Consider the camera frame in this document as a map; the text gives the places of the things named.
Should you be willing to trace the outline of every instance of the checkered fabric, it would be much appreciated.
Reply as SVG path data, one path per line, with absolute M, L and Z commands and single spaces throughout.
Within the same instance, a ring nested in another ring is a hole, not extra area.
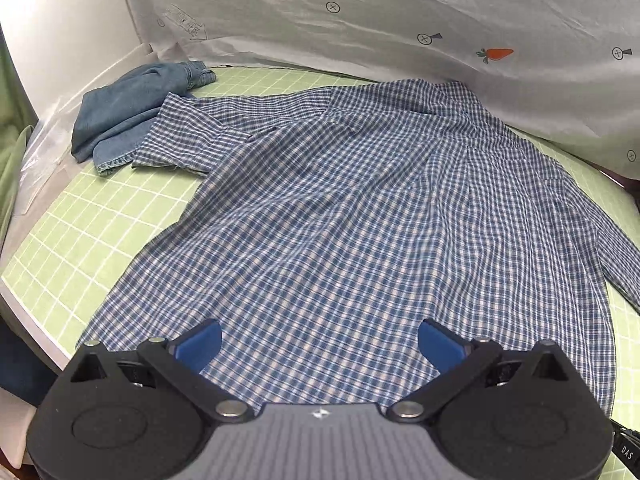
M 561 345 L 607 413 L 605 277 L 640 304 L 640 253 L 562 166 L 462 84 L 170 94 L 135 165 L 207 176 L 82 340 L 130 349 L 220 320 L 203 371 L 254 406 L 377 401 L 436 376 L 420 321 Z

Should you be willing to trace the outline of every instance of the green curtain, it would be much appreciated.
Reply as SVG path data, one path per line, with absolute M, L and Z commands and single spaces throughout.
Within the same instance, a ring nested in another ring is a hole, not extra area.
M 37 122 L 0 27 L 0 242 L 14 207 L 22 156 Z

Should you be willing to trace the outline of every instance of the printed carrot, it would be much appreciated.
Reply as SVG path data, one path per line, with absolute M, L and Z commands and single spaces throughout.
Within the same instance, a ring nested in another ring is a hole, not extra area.
M 483 61 L 487 64 L 489 64 L 489 60 L 500 61 L 509 54 L 513 54 L 512 48 L 488 48 L 487 50 L 482 49 L 480 52 L 476 52 L 479 57 L 484 57 Z

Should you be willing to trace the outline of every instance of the gray ribbed surface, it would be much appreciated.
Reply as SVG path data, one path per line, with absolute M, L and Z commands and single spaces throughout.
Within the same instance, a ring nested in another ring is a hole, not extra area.
M 330 412 L 317 418 L 313 412 Z M 470 480 L 426 431 L 395 424 L 374 404 L 267 404 L 222 426 L 174 480 Z

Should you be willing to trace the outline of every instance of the white star logo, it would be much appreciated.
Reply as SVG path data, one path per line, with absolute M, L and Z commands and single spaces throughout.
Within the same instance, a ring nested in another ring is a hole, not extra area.
M 311 415 L 313 415 L 315 418 L 322 420 L 323 418 L 327 418 L 329 415 L 331 415 L 331 412 L 329 412 L 324 408 L 319 408 L 314 412 L 311 412 Z

